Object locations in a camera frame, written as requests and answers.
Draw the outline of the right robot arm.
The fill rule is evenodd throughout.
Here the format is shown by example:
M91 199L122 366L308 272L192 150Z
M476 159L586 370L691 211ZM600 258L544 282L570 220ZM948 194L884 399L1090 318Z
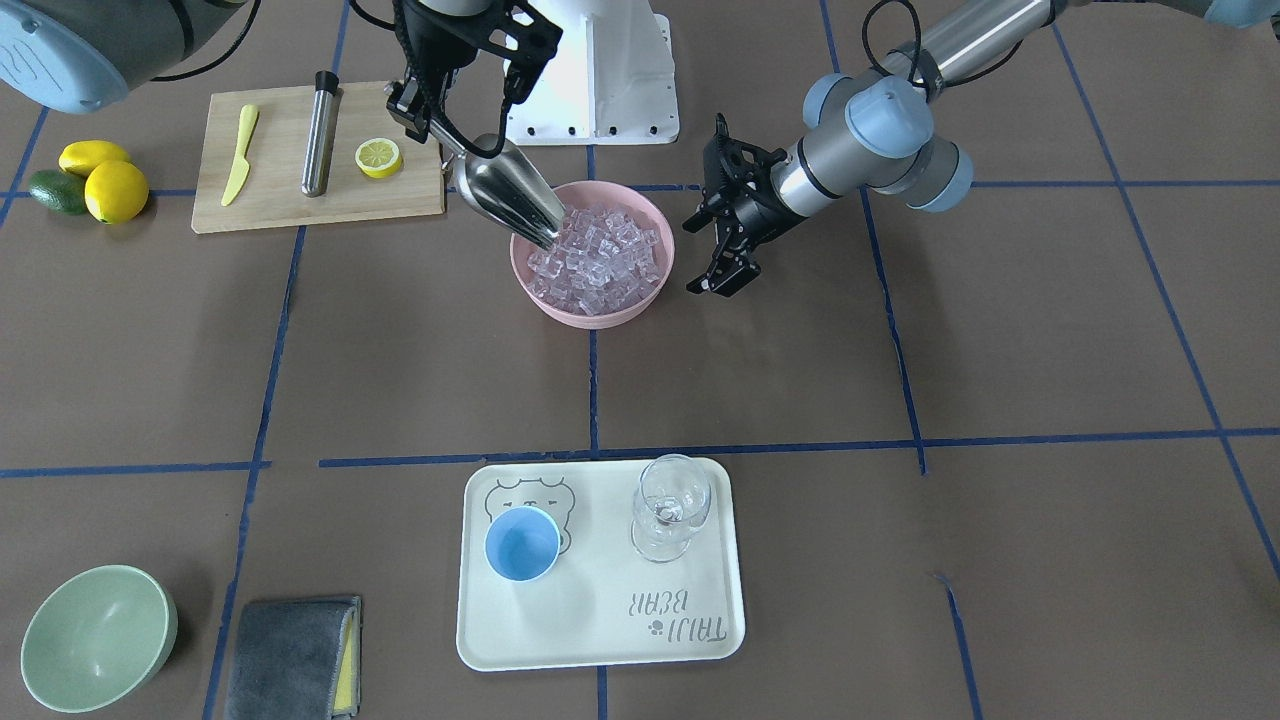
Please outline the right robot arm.
M241 9L238 1L5 1L3 79L52 110L87 114L151 81L177 82L177 65ZM503 133L466 138L445 113L457 74L480 53L506 61L500 122L525 102L556 56L562 28L526 1L396 1L384 28L404 55L388 111L406 135L494 158Z

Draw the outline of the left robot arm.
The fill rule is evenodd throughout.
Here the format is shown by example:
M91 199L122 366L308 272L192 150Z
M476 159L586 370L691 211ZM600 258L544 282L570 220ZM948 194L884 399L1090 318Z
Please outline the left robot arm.
M931 104L1009 61L1027 37L1051 27L1065 1L968 1L878 56L859 76L822 76L803 101L805 133L785 149L732 137L723 115L703 151L701 200L682 228L716 229L708 268L691 293L737 293L759 277L756 249L859 190L942 213L968 195L974 167L936 133Z

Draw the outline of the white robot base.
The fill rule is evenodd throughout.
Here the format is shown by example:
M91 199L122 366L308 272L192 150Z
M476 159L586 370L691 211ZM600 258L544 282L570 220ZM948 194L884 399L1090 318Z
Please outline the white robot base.
M681 131L671 26L648 1L532 1L561 27L556 56L512 106L521 146L663 145Z

